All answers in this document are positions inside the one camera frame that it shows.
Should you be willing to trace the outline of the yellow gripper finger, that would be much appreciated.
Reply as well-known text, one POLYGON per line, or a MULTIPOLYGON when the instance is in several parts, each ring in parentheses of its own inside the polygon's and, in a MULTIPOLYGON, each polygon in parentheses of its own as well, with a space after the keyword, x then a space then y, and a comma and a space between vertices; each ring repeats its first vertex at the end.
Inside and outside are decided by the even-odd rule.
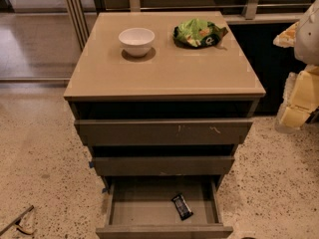
POLYGON ((298 22, 289 26, 286 30, 284 30, 283 32, 281 32, 279 35, 277 35, 274 38, 273 44, 281 48, 293 47, 295 45, 295 36, 296 36, 297 27, 298 27, 298 22))
POLYGON ((279 123, 287 127, 298 128, 305 124, 310 114, 297 108, 282 104, 279 108, 279 123))

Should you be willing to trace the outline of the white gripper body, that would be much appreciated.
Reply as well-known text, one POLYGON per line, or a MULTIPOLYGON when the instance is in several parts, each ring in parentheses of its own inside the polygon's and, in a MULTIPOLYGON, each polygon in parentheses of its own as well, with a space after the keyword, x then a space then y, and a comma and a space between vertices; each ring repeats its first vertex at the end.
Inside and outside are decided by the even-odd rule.
POLYGON ((319 66, 307 65, 298 74, 289 105, 309 114, 319 107, 319 66))

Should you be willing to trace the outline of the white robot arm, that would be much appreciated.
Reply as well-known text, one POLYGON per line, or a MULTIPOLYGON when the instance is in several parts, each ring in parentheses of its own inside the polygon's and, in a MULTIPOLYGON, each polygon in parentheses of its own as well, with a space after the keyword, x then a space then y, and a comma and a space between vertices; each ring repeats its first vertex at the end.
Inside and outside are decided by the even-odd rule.
POLYGON ((295 59, 306 65, 300 73, 288 75, 276 117, 275 128, 290 133, 302 127, 319 108, 319 0, 298 22, 277 35, 273 44, 292 47, 295 59))

